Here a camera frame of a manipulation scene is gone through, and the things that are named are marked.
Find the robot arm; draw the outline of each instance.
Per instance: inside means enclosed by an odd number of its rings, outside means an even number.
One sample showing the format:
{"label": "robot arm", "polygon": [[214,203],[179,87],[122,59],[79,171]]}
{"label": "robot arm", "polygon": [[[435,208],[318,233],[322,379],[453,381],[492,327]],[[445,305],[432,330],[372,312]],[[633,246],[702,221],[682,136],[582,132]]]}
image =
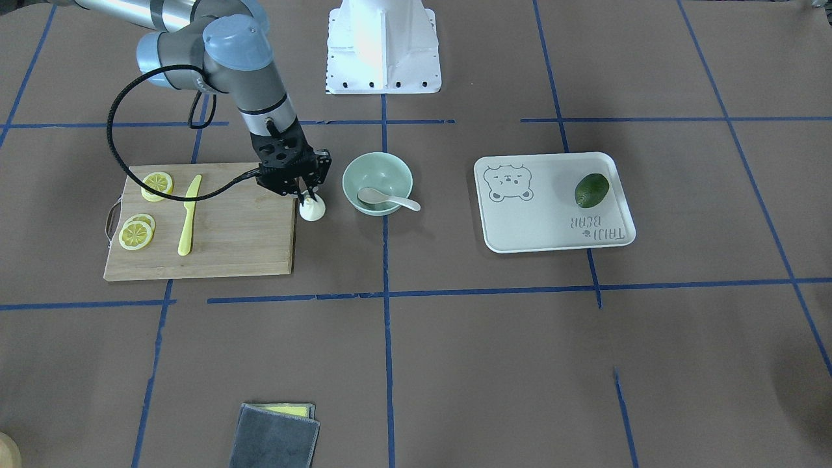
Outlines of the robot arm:
{"label": "robot arm", "polygon": [[260,158],[259,185],[300,197],[301,181],[309,194],[324,182],[331,158],[306,141],[266,38],[269,20],[256,0],[74,2],[157,30],[145,35],[136,48],[142,72],[170,65],[191,65],[204,72],[160,73],[150,78],[157,86],[229,94]]}

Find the bear drawing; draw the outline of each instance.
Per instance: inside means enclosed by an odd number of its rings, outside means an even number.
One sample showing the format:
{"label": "bear drawing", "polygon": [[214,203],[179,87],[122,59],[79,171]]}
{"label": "bear drawing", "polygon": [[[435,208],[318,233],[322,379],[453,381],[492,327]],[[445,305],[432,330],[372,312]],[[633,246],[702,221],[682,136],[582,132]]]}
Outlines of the bear drawing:
{"label": "bear drawing", "polygon": [[529,186],[532,172],[523,165],[488,167],[483,177],[490,190],[488,198],[495,202],[502,202],[504,198],[511,197],[520,197],[526,201],[534,197]]}

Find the spoon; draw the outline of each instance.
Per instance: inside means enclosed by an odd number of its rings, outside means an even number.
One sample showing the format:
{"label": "spoon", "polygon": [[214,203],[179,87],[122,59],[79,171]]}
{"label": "spoon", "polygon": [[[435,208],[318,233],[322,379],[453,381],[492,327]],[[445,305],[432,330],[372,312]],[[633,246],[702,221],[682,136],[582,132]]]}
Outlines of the spoon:
{"label": "spoon", "polygon": [[419,205],[417,202],[414,202],[413,200],[409,200],[407,198],[402,197],[393,197],[392,195],[386,195],[370,187],[362,188],[361,190],[359,190],[359,200],[364,203],[369,203],[371,205],[377,205],[379,203],[384,202],[392,202],[397,205],[401,205],[405,208],[410,208],[415,212],[422,209],[422,205]]}

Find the cutting board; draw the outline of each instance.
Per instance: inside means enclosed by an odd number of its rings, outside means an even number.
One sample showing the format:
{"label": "cutting board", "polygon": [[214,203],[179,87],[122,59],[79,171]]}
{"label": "cutting board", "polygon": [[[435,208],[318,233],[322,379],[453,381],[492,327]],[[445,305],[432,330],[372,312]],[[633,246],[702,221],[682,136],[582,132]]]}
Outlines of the cutting board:
{"label": "cutting board", "polygon": [[[200,195],[213,192],[255,167],[251,162],[168,164],[131,167],[140,179],[163,171],[173,177],[173,195],[183,197],[197,174]],[[129,217],[147,213],[156,220],[153,240],[138,251],[118,242]],[[196,203],[193,248],[180,256],[176,249],[185,223],[182,202],[148,202],[141,188],[127,178],[121,215],[104,268],[107,281],[287,275],[292,272],[295,244],[295,199],[280,197],[257,185],[254,178],[220,195]]]}

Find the bowl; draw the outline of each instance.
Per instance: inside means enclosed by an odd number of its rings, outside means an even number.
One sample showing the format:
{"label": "bowl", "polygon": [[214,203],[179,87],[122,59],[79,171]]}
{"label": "bowl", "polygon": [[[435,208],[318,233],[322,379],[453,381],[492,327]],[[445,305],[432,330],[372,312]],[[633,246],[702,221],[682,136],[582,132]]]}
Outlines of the bowl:
{"label": "bowl", "polygon": [[356,210],[373,217],[382,217],[401,206],[391,202],[371,205],[359,200],[358,192],[370,187],[395,197],[409,197],[414,176],[401,159],[387,152],[369,152],[356,157],[344,170],[341,181],[344,195]]}

